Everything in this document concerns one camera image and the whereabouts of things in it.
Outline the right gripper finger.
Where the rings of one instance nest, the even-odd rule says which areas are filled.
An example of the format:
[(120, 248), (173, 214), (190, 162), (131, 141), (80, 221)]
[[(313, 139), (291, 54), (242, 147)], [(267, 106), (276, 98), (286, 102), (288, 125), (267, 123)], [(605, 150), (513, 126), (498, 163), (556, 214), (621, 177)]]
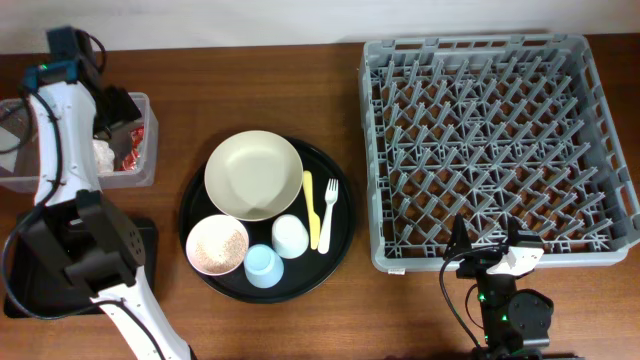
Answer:
[(524, 230), (515, 217), (509, 217), (505, 243), (509, 246), (539, 246), (540, 237), (535, 232)]
[(445, 249), (443, 259), (451, 260), (454, 256), (471, 249), (471, 241), (465, 226), (464, 217), (461, 214), (457, 214), (451, 230), (451, 238)]

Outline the red snack wrapper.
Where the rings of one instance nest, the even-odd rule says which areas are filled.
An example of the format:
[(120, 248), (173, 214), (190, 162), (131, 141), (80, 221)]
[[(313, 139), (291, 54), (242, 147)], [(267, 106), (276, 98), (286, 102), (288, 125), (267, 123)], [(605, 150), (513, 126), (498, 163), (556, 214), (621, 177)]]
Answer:
[(129, 132), (129, 140), (131, 143), (131, 150), (126, 154), (122, 160), (120, 170), (132, 171), (137, 167), (138, 159), (141, 157), (140, 146), (144, 140), (144, 127), (137, 127)]

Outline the white napkin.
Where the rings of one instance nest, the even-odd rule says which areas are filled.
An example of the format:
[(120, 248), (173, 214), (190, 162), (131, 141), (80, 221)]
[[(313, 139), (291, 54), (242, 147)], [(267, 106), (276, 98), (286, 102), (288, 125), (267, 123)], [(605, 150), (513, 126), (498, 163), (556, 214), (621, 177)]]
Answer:
[(94, 159), (99, 174), (114, 171), (115, 153), (104, 140), (93, 140)]

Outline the large beige bowl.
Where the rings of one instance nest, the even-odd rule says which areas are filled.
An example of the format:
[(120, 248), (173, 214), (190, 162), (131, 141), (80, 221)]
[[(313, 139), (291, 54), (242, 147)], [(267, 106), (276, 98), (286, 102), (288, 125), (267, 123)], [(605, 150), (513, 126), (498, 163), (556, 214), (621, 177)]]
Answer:
[(237, 133), (209, 156), (204, 186), (224, 214), (257, 222), (286, 210), (302, 187), (303, 164), (293, 144), (263, 130)]

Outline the small pink bowl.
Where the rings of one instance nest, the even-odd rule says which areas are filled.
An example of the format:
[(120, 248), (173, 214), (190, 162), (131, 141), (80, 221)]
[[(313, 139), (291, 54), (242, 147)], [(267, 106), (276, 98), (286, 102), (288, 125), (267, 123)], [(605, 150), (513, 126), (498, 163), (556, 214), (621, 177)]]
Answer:
[(245, 226), (228, 215), (211, 215), (188, 233), (185, 251), (189, 263), (207, 276), (222, 276), (237, 269), (249, 248)]

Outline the pile of rice grains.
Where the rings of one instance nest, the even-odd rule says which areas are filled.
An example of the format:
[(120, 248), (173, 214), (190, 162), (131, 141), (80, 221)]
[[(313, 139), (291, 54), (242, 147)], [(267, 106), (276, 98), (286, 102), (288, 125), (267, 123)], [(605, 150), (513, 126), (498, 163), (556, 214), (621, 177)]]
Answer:
[(237, 230), (197, 240), (194, 249), (196, 267), (213, 275), (228, 273), (242, 263), (247, 249), (247, 239)]

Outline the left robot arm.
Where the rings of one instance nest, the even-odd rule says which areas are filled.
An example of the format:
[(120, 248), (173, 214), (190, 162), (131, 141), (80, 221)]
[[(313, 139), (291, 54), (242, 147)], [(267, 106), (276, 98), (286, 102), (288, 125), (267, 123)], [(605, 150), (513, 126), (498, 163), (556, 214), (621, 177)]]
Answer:
[(192, 359), (148, 283), (143, 239), (132, 220), (102, 193), (93, 140), (141, 119), (122, 87), (103, 86), (106, 52), (84, 30), (48, 31), (51, 60), (26, 70), (20, 96), (39, 135), (34, 207), (10, 232), (48, 272), (80, 291), (114, 323), (139, 359)]

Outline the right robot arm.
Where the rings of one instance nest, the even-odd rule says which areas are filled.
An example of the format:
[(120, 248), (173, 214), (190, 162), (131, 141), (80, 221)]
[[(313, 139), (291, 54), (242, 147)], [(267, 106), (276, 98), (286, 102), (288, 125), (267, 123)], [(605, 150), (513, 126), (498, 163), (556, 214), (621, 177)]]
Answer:
[(507, 237), (500, 243), (474, 248), (464, 217), (455, 216), (446, 247), (439, 285), (450, 310), (454, 310), (444, 283), (444, 272), (458, 264), (456, 277), (471, 279), (478, 291), (482, 329), (481, 345), (457, 312), (454, 317), (474, 343), (473, 359), (540, 359), (540, 349), (550, 343), (548, 331), (554, 312), (553, 301), (532, 289), (518, 289), (516, 281), (531, 273), (544, 254), (543, 241), (508, 219)]

